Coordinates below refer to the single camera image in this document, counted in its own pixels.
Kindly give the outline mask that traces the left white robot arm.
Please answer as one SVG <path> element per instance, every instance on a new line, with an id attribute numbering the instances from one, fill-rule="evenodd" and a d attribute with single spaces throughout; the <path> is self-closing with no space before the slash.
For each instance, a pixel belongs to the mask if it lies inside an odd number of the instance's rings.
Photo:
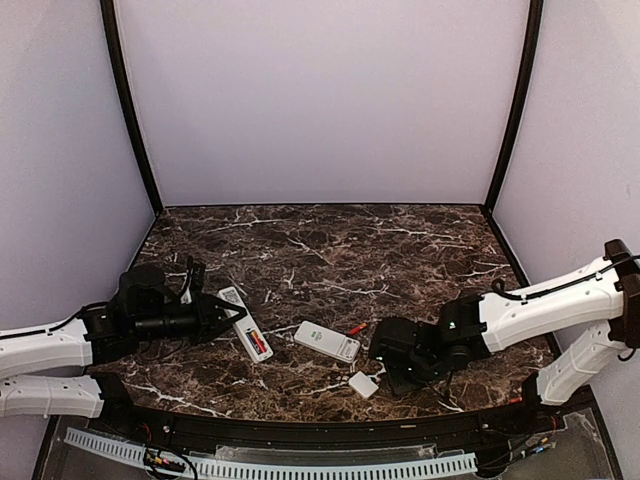
<path id="1" fill-rule="evenodd" d="M 63 367 L 89 367 L 136 353 L 141 343 L 186 340 L 207 343 L 248 312 L 203 290 L 205 268 L 189 262 L 184 283 L 173 291 L 153 264 L 123 273 L 115 295 L 81 307 L 69 318 L 1 334 L 1 414 L 102 417 L 120 436 L 141 427 L 140 412 L 112 374 L 51 377 Z"/>

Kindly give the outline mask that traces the white remote green buttons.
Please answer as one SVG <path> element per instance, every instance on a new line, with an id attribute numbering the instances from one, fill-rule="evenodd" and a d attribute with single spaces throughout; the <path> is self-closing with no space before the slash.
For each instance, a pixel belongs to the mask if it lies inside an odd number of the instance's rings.
<path id="1" fill-rule="evenodd" d="M 301 323 L 294 342 L 345 363 L 352 363 L 361 347 L 358 340 L 309 321 Z"/>

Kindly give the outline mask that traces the red yellow battery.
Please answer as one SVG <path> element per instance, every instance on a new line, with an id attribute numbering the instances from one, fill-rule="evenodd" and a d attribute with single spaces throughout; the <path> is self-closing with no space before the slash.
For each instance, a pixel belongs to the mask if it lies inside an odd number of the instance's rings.
<path id="1" fill-rule="evenodd" d="M 348 334 L 349 335 L 357 335 L 359 332 L 361 332 L 362 330 L 364 330 L 365 328 L 367 328 L 367 323 L 361 323 L 359 325 L 357 325 L 356 327 L 352 328 L 351 330 L 349 330 Z"/>

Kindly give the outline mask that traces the white battery cover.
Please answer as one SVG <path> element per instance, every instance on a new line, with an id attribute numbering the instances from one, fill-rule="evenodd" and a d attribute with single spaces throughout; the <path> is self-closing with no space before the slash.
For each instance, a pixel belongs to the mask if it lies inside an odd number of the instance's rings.
<path id="1" fill-rule="evenodd" d="M 349 378 L 348 385 L 363 399 L 369 399 L 379 389 L 377 383 L 361 371 Z"/>

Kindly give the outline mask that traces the blue purple battery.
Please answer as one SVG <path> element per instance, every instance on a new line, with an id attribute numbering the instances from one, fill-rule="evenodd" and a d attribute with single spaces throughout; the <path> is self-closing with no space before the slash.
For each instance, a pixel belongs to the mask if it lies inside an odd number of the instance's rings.
<path id="1" fill-rule="evenodd" d="M 257 353 L 258 355 L 261 355 L 261 354 L 263 354 L 263 353 L 260 351 L 260 348 L 259 348 L 259 346 L 258 346 L 258 344 L 257 344 L 256 340 L 255 340 L 255 339 L 254 339 L 254 337 L 253 337 L 253 332 L 254 332 L 254 331 L 255 331 L 255 330 L 252 330 L 252 331 L 248 332 L 248 333 L 247 333 L 247 337 L 248 337 L 248 339 L 249 339 L 249 341 L 250 341 L 251 345 L 253 346 L 253 348 L 256 350 L 256 353 Z"/>

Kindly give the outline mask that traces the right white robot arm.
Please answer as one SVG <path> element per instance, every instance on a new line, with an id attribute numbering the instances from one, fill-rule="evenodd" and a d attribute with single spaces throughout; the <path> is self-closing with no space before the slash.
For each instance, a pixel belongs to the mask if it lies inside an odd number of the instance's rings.
<path id="1" fill-rule="evenodd" d="M 435 324 L 384 318 L 369 356 L 385 366 L 393 393 L 403 395 L 532 337 L 586 325 L 524 381 L 510 424 L 530 434 L 547 420 L 549 406 L 566 403 L 612 360 L 627 361 L 639 349 L 639 258 L 619 239 L 604 250 L 578 270 L 526 288 L 508 291 L 496 279 L 487 293 L 445 303 Z"/>

